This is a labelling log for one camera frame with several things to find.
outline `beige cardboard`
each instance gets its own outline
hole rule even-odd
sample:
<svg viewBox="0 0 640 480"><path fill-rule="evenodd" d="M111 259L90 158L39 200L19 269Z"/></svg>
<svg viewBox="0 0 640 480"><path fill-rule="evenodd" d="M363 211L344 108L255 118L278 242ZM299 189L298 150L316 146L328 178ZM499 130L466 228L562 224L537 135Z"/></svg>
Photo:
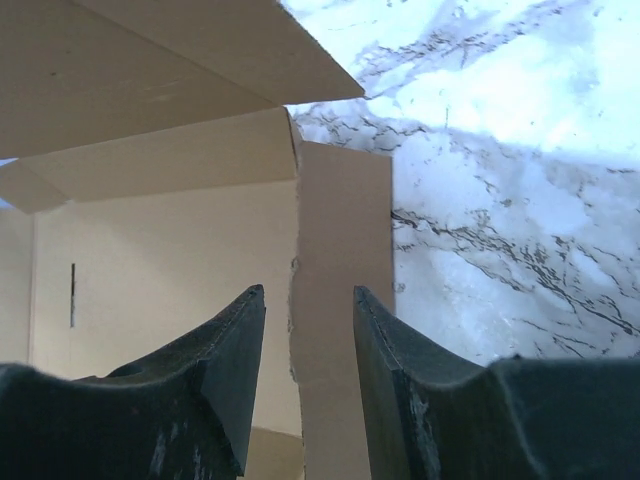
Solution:
<svg viewBox="0 0 640 480"><path fill-rule="evenodd" d="M362 93L274 1L86 5L0 3L0 158Z"/></svg>
<svg viewBox="0 0 640 480"><path fill-rule="evenodd" d="M277 0L77 2L276 105L364 94Z"/></svg>
<svg viewBox="0 0 640 480"><path fill-rule="evenodd" d="M278 107L21 159L0 168L0 197L32 213L69 199L86 202L294 177L289 117Z"/></svg>
<svg viewBox="0 0 640 480"><path fill-rule="evenodd" d="M21 160L0 167L0 198L23 213L59 207L69 200Z"/></svg>
<svg viewBox="0 0 640 480"><path fill-rule="evenodd" d="M370 478L353 340L353 287L393 307L391 163L304 142L298 185L291 362L307 480Z"/></svg>
<svg viewBox="0 0 640 480"><path fill-rule="evenodd" d="M253 424L300 436L288 334L295 189L291 180L77 203L37 214L34 365L66 378L105 375L262 283L267 317Z"/></svg>
<svg viewBox="0 0 640 480"><path fill-rule="evenodd" d="M245 480L298 480L303 471L302 438L251 429Z"/></svg>
<svg viewBox="0 0 640 480"><path fill-rule="evenodd" d="M33 217L0 210L0 362L29 356Z"/></svg>

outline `white marble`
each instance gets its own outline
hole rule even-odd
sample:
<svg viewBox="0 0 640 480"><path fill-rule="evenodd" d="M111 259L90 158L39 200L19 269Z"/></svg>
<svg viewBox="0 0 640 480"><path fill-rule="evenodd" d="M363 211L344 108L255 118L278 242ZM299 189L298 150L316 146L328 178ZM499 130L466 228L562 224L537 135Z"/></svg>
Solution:
<svg viewBox="0 0 640 480"><path fill-rule="evenodd" d="M393 155L399 317L480 364L640 350L640 2L285 6L367 91L305 138Z"/></svg>

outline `cardboard divider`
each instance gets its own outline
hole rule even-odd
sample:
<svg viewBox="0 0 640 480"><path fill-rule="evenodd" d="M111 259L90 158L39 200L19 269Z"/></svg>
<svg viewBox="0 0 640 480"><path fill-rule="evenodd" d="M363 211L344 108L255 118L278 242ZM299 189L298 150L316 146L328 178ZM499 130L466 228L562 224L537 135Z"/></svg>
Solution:
<svg viewBox="0 0 640 480"><path fill-rule="evenodd" d="M391 160L303 142L291 363L307 480L369 479L353 338L353 287L393 308Z"/></svg>

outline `marble veining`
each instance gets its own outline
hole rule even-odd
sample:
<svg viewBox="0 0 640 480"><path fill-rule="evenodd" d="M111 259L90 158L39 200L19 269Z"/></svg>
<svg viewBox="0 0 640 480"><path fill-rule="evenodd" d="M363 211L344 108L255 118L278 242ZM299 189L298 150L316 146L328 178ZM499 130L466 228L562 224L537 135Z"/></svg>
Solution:
<svg viewBox="0 0 640 480"><path fill-rule="evenodd" d="M640 3L284 3L367 92L304 137L393 156L399 317L480 364L640 350Z"/></svg>

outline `marble surface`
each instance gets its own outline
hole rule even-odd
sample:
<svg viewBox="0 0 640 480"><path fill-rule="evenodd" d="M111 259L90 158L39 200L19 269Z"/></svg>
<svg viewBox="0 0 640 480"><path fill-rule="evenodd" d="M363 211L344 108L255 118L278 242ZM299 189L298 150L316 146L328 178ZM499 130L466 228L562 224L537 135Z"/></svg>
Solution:
<svg viewBox="0 0 640 480"><path fill-rule="evenodd" d="M284 4L367 91L304 137L393 156L399 317L480 364L640 350L640 2Z"/></svg>

